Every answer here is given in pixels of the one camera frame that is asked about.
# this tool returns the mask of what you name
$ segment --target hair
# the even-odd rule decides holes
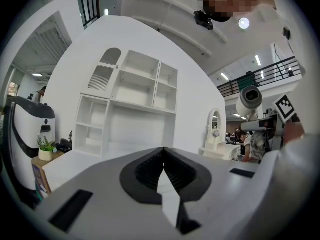
[[[238,135],[241,137],[242,135],[248,135],[249,133],[247,131],[241,130],[239,131]]]

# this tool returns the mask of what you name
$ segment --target fluorescent light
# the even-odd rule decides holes
[[[250,21],[247,18],[241,18],[239,20],[239,27],[243,30],[246,30],[250,26]]]
[[[221,73],[221,76],[223,76],[225,80],[229,81],[229,78],[224,73]]]
[[[256,62],[258,63],[259,67],[261,66],[261,62],[260,62],[260,59],[259,59],[259,56],[256,55],[255,56],[255,59],[256,59]]]

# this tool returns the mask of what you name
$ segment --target black railing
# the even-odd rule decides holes
[[[246,75],[220,85],[217,88],[223,97],[227,97],[240,93],[248,86],[265,86],[300,74],[299,63],[296,57],[290,57],[257,71],[248,72]]]
[[[100,0],[81,0],[82,12],[84,16],[83,26],[87,26],[90,22],[100,18]]]

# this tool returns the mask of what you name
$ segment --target white cabinet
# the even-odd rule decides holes
[[[105,53],[88,77],[78,106],[73,149],[107,159],[172,147],[178,70],[129,50]]]

